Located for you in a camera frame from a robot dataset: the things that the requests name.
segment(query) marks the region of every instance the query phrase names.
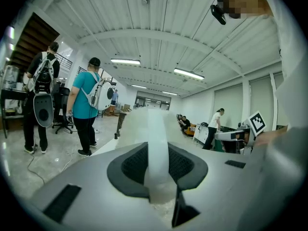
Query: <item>sneaker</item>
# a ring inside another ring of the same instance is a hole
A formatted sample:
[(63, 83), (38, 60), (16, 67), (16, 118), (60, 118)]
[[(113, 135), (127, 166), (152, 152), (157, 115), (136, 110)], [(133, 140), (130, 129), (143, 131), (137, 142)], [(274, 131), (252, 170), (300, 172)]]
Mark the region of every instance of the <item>sneaker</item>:
[(90, 144), (90, 147), (92, 147), (92, 148), (96, 148), (96, 146), (97, 146), (96, 142), (94, 144)]
[(45, 154), (45, 153), (46, 153), (47, 148), (45, 148), (45, 149), (41, 148), (40, 150), (42, 151), (42, 153), (43, 153), (43, 154)]
[(28, 153), (31, 154), (31, 155), (34, 153), (34, 150), (33, 150), (32, 147), (31, 147), (31, 148), (26, 148), (26, 147), (25, 147), (25, 148), (24, 148), (24, 151), (25, 151), (25, 152), (28, 152)]
[(85, 153), (83, 150), (78, 150), (78, 154), (81, 156), (91, 156), (92, 152), (89, 151), (88, 153)]

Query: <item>white shirt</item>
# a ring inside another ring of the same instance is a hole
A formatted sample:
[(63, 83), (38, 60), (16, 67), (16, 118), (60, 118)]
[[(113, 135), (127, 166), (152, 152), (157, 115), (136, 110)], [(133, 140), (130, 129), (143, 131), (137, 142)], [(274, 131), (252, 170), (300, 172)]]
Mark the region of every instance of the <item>white shirt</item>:
[(209, 127), (211, 128), (217, 128), (218, 129), (218, 123), (217, 123), (217, 120), (220, 118), (220, 113), (219, 112), (216, 112), (213, 117), (212, 117), (212, 120), (210, 122), (210, 124), (208, 125)]
[(267, 0), (267, 2), (277, 24), (284, 79), (275, 95), (288, 117), (288, 130), (291, 126), (305, 127), (308, 125), (306, 117), (308, 95), (305, 93), (308, 75), (306, 37), (282, 0)]

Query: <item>orange chair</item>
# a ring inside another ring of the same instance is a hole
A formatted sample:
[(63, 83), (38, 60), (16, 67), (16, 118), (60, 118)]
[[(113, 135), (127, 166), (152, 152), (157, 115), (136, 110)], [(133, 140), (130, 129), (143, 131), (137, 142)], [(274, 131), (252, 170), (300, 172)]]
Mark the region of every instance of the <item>orange chair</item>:
[(192, 131), (191, 128), (195, 128), (196, 125), (191, 123), (191, 126), (188, 127), (186, 130), (184, 130), (184, 133), (186, 133), (187, 135), (194, 135), (194, 130)]

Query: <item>sleeve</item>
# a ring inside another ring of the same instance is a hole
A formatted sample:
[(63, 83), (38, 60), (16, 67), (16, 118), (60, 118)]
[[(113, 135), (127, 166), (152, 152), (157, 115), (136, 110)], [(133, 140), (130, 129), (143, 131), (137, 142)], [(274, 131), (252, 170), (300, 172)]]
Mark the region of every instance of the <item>sleeve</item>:
[(82, 72), (82, 73), (79, 73), (79, 75), (77, 75), (77, 77), (75, 78), (74, 80), (74, 83), (73, 83), (73, 87), (77, 87), (77, 88), (82, 88), (83, 84), (85, 83), (85, 73), (86, 72)]
[(40, 61), (42, 60), (42, 52), (39, 52), (32, 60), (27, 72), (34, 75), (35, 71), (37, 70)]
[(53, 77), (57, 78), (59, 77), (59, 72), (60, 72), (60, 63), (59, 61), (55, 61), (52, 65), (53, 67)]

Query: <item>white ceiling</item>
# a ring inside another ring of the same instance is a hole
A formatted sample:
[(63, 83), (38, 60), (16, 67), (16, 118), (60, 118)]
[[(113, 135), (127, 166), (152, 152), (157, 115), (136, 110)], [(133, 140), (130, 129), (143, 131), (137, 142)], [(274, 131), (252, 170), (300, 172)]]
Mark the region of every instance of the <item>white ceiling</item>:
[[(230, 19), (209, 11), (216, 0), (30, 0), (122, 83), (185, 97), (279, 60), (271, 18)], [(141, 66), (111, 58), (139, 59)], [(175, 67), (205, 76), (174, 74)]]

